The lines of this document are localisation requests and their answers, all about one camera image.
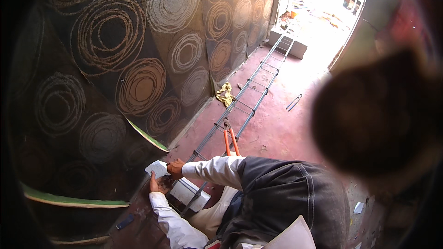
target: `man's arm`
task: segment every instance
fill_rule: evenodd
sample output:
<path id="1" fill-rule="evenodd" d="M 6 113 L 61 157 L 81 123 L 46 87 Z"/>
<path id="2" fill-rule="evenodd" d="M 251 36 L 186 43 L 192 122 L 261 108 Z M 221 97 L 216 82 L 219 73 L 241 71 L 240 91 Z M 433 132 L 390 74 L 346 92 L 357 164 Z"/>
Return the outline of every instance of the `man's arm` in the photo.
<path id="1" fill-rule="evenodd" d="M 152 210 L 159 217 L 160 229 L 169 239 L 171 249 L 203 249 L 208 242 L 208 237 L 192 227 L 188 221 L 181 218 L 171 207 L 166 197 L 161 192 L 149 194 Z"/>
<path id="2" fill-rule="evenodd" d="M 181 173 L 186 178 L 205 180 L 222 186 L 242 190 L 237 168 L 245 157 L 214 157 L 209 161 L 183 164 Z"/>

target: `rag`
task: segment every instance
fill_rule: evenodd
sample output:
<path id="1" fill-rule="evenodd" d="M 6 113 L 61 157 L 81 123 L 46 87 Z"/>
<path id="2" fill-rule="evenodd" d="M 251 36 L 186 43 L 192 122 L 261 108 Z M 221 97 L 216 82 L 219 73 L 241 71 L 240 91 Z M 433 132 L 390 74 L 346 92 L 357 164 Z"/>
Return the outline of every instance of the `rag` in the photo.
<path id="1" fill-rule="evenodd" d="M 223 84 L 221 89 L 215 92 L 215 97 L 218 101 L 222 102 L 224 106 L 227 108 L 232 103 L 232 100 L 234 100 L 235 96 L 231 94 L 231 84 L 229 82 L 226 82 Z"/>

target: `floor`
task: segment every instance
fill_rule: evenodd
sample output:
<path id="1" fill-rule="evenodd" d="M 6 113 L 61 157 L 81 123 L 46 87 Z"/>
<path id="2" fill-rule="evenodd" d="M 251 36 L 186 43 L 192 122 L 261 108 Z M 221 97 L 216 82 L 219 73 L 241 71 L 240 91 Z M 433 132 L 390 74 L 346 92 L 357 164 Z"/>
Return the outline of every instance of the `floor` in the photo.
<path id="1" fill-rule="evenodd" d="M 310 108 L 316 92 L 329 77 L 327 66 L 346 40 L 349 33 L 336 33 L 335 29 L 318 27 L 317 31 L 310 32 L 304 37 L 308 49 L 303 59 L 289 56 L 283 64 L 279 75 L 272 84 L 270 91 L 260 104 L 255 116 L 246 126 L 241 135 L 238 146 L 243 156 L 259 156 L 284 160 L 305 160 L 313 163 L 324 163 L 322 155 L 313 144 L 310 134 Z M 238 83 L 245 84 L 257 65 L 268 53 L 269 48 L 258 48 L 245 64 L 231 77 L 229 82 L 233 86 L 232 94 L 240 91 Z M 269 75 L 263 72 L 257 76 L 259 81 L 270 80 Z M 288 112 L 286 106 L 299 94 L 302 99 Z M 246 104 L 255 104 L 260 93 L 248 89 L 241 98 Z M 180 158 L 187 161 L 197 148 L 208 131 L 224 112 L 225 107 L 217 100 L 213 100 L 199 115 L 197 120 L 181 138 L 176 147 L 167 155 L 166 161 Z M 230 114 L 230 123 L 235 132 L 245 121 L 246 115 L 239 110 Z M 203 149 L 207 158 L 224 153 L 222 132 L 217 132 Z M 383 217 L 383 208 L 368 197 L 364 187 L 349 177 L 341 176 L 347 187 L 350 200 L 350 234 L 346 248 L 355 248 L 362 242 L 362 249 L 371 248 L 374 239 L 382 228 L 380 221 Z M 222 191 L 221 186 L 208 184 L 205 191 L 212 195 L 206 207 L 218 201 Z M 127 211 L 133 213 L 135 221 L 122 230 L 113 230 L 111 240 L 105 248 L 169 248 L 169 241 L 158 227 L 156 218 L 152 215 L 148 194 L 149 187 L 145 185 Z M 353 213 L 357 202 L 365 202 L 362 213 Z"/>

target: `man's hand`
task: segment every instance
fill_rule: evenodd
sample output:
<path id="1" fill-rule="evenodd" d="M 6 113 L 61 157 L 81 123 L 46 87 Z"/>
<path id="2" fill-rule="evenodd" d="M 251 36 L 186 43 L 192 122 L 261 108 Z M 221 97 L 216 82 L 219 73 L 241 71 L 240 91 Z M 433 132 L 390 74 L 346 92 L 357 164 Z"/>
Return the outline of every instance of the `man's hand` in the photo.
<path id="1" fill-rule="evenodd" d="M 156 173 L 151 171 L 151 192 L 161 192 L 167 194 L 171 190 L 172 180 L 168 175 L 165 175 L 156 180 Z"/>
<path id="2" fill-rule="evenodd" d="M 181 159 L 177 159 L 172 163 L 168 163 L 166 169 L 169 174 L 171 174 L 173 180 L 178 180 L 183 178 L 182 167 L 185 164 Z"/>

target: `doorway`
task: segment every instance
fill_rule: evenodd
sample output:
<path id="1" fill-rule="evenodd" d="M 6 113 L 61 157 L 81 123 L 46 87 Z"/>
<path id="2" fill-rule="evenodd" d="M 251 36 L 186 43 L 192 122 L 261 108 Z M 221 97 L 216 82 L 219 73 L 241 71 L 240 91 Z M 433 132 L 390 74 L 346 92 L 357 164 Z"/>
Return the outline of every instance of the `doorway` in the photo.
<path id="1" fill-rule="evenodd" d="M 281 33 L 291 26 L 296 41 L 307 46 L 301 58 L 324 55 L 326 48 L 337 53 L 351 34 L 364 3 L 365 0 L 280 0 L 270 37 L 272 32 Z"/>

